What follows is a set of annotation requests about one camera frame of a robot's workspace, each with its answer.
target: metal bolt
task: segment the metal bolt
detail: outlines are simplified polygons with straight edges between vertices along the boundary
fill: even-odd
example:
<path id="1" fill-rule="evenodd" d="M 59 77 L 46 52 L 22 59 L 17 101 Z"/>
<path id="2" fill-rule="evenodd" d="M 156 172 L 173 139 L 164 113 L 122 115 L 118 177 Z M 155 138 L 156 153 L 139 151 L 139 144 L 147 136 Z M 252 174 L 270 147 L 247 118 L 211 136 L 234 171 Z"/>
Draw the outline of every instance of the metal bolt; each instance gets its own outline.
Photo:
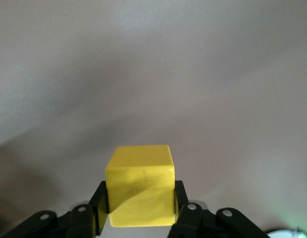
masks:
<path id="1" fill-rule="evenodd" d="M 41 220 L 45 220 L 49 217 L 50 215 L 49 214 L 44 214 L 40 217 Z"/>
<path id="2" fill-rule="evenodd" d="M 230 210 L 223 210 L 223 215 L 226 216 L 226 217 L 232 217 L 233 214 Z"/>
<path id="3" fill-rule="evenodd" d="M 86 210 L 86 207 L 80 207 L 80 208 L 78 209 L 79 212 L 83 212 L 83 211 L 85 211 L 85 210 Z"/>
<path id="4" fill-rule="evenodd" d="M 196 206 L 194 205 L 194 204 L 189 204 L 188 206 L 187 206 L 187 208 L 189 209 L 189 210 L 196 210 Z"/>

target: glowing green led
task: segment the glowing green led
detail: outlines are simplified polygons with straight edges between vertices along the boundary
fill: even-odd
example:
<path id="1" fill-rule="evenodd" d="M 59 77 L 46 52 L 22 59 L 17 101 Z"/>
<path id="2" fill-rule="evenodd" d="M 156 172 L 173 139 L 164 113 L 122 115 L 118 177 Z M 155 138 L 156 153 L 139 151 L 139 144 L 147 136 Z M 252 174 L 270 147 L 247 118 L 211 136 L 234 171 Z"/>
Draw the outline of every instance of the glowing green led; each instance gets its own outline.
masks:
<path id="1" fill-rule="evenodd" d="M 307 238 L 307 236 L 304 233 L 301 233 L 298 238 Z"/>

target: yellow cube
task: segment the yellow cube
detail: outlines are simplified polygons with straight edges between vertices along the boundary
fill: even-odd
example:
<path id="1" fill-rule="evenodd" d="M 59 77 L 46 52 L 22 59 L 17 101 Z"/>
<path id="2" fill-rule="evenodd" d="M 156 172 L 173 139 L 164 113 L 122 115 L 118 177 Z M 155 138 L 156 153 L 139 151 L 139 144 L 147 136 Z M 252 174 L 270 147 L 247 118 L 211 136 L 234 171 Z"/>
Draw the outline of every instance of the yellow cube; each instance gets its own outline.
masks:
<path id="1" fill-rule="evenodd" d="M 113 227 L 175 222 L 175 169 L 168 145 L 118 147 L 106 167 Z"/>

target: block top face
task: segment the block top face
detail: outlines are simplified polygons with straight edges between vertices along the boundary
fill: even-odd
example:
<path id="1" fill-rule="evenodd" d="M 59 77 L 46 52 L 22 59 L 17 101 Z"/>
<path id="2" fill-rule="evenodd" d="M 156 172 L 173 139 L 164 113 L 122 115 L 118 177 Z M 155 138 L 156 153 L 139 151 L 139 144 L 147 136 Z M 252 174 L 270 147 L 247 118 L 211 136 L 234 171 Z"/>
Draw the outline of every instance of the block top face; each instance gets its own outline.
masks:
<path id="1" fill-rule="evenodd" d="M 126 167 L 174 167 L 168 145 L 140 145 L 117 147 L 106 170 Z"/>

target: gray background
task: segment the gray background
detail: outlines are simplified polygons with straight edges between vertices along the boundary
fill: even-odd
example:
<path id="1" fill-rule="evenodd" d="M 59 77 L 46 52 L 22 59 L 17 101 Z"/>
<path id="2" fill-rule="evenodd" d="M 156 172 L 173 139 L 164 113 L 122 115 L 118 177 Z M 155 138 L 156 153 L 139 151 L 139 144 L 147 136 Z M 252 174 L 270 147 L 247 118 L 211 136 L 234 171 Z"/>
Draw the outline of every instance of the gray background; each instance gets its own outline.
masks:
<path id="1" fill-rule="evenodd" d="M 307 1 L 0 0 L 3 229 L 89 200 L 138 144 L 212 212 L 307 232 Z"/>

